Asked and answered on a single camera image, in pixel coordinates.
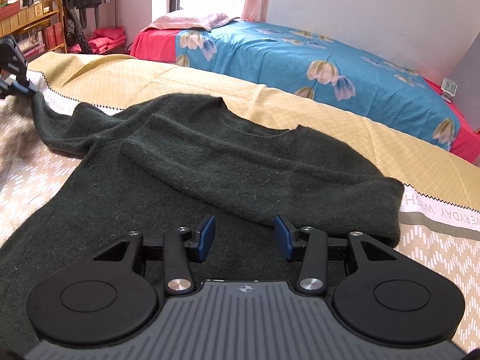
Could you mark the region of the wooden shelf unit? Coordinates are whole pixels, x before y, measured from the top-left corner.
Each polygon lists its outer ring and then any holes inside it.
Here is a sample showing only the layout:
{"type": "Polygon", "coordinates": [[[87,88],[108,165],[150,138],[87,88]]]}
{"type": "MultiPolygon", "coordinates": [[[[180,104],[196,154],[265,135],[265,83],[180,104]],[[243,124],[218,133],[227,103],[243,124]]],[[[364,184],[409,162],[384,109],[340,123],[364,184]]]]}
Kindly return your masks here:
{"type": "Polygon", "coordinates": [[[5,0],[1,7],[1,37],[12,35],[27,59],[49,51],[68,52],[62,0],[5,0]]]}

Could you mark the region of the patterned yellow beige bedspread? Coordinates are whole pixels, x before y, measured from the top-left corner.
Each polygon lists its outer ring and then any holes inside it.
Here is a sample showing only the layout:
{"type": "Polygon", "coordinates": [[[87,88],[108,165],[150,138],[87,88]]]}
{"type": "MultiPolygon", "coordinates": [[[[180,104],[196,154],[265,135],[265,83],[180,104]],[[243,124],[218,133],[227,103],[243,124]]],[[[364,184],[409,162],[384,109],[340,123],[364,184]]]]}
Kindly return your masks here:
{"type": "MultiPolygon", "coordinates": [[[[275,130],[304,126],[333,137],[403,184],[397,250],[445,276],[462,291],[465,314],[454,340],[479,345],[479,169],[444,149],[348,111],[275,88],[172,64],[123,55],[49,53],[32,62],[46,100],[69,116],[88,103],[114,116],[168,94],[221,98],[236,116],[275,130]]],[[[10,236],[63,187],[80,159],[51,150],[30,119],[10,136],[21,144],[18,163],[28,174],[13,188],[19,202],[3,217],[18,219],[10,236]]]]}

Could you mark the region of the red clothes pile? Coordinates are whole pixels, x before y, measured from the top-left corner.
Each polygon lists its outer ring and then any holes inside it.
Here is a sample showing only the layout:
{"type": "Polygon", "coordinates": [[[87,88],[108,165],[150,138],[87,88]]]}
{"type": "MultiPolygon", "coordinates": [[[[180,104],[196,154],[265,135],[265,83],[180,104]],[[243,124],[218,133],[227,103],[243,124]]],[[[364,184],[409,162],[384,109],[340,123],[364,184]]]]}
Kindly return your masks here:
{"type": "Polygon", "coordinates": [[[118,47],[125,47],[127,36],[123,26],[106,27],[95,29],[86,37],[86,40],[91,54],[105,55],[118,47]]]}

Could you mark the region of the dark green knit sweater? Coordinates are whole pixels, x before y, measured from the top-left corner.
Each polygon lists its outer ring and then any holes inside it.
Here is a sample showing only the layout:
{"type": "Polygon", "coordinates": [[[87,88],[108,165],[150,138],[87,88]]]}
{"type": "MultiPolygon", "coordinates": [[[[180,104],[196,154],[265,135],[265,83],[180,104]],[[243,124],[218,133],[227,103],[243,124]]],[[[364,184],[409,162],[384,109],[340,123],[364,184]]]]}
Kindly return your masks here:
{"type": "Polygon", "coordinates": [[[362,231],[394,247],[403,184],[349,145],[309,127],[270,129],[219,97],[168,94],[115,115],[88,103],[71,115],[42,96],[32,119],[51,150],[80,159],[58,193],[1,248],[1,346],[36,335],[29,291],[119,236],[152,238],[214,215],[217,234],[199,281],[292,280],[272,234],[283,215],[330,236],[362,231]]]}

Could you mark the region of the pink pillow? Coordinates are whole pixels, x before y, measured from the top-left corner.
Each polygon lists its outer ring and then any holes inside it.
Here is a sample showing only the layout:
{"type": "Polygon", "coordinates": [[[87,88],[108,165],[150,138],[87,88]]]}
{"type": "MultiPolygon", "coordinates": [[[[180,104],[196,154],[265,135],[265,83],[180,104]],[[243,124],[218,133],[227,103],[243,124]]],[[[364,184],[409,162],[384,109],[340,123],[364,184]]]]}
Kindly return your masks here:
{"type": "Polygon", "coordinates": [[[174,10],[155,19],[142,31],[145,32],[150,29],[202,29],[210,32],[229,24],[236,18],[237,16],[229,16],[224,12],[206,13],[202,10],[174,10]]]}

